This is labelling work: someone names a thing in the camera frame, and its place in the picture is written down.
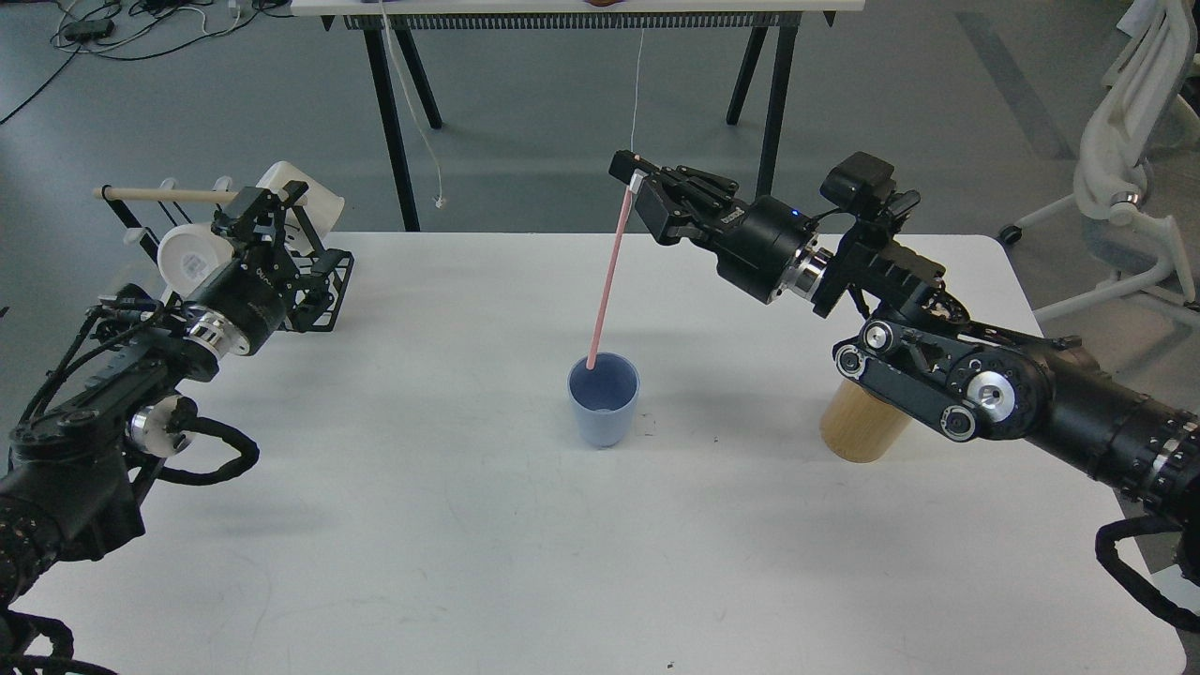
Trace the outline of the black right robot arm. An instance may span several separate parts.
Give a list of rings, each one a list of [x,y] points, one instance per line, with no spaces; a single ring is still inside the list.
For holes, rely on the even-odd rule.
[[[851,295],[864,325],[832,347],[832,359],[866,394],[947,440],[1026,440],[1142,504],[1142,516],[1098,530],[1098,563],[1157,619],[1196,632],[1196,614],[1140,577],[1117,548],[1140,534],[1177,533],[1182,577],[1196,583],[1196,416],[1112,382],[1079,338],[972,319],[946,289],[943,265],[896,243],[919,193],[896,191],[893,172],[862,151],[832,168],[821,195],[854,223],[828,251],[816,244],[818,219],[770,196],[739,201],[728,178],[660,167],[629,150],[608,165],[634,189],[634,209],[656,244],[689,239],[707,249],[716,274],[758,301],[790,291],[824,317]]]

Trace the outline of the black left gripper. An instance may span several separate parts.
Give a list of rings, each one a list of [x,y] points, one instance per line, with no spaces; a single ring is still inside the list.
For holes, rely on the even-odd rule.
[[[334,331],[354,270],[355,258],[347,249],[292,256],[298,274],[284,282],[283,300],[262,275],[251,273],[281,269],[286,216],[306,192],[305,181],[287,181],[281,195],[274,189],[245,187],[232,203],[214,211],[214,234],[232,244],[240,263],[221,265],[187,295],[188,340],[215,357],[248,357],[262,350],[280,325],[296,333]]]

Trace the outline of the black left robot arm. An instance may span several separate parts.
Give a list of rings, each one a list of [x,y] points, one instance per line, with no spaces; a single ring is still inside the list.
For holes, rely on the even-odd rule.
[[[71,629],[12,603],[52,565],[98,561],[145,533],[140,508],[157,482],[214,486],[253,467],[259,448],[238,428],[198,414],[179,392],[209,382],[228,356],[248,357],[276,331],[334,329],[354,269],[324,232],[341,201],[282,168],[257,187],[98,189],[122,223],[128,201],[215,207],[202,233],[216,258],[162,299],[137,285],[86,310],[62,359],[8,436],[2,474],[2,671],[101,674],[74,658]]]

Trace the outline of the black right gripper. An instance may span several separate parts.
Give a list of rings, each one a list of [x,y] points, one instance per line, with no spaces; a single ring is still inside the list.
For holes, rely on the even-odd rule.
[[[772,196],[744,204],[737,197],[737,181],[710,172],[682,165],[656,167],[619,150],[608,162],[608,175],[626,187],[641,177],[634,209],[656,244],[672,247],[690,239],[707,246],[714,241],[716,275],[762,304],[774,299],[786,270],[815,235],[815,219]],[[721,233],[716,217],[736,208],[742,216]]]

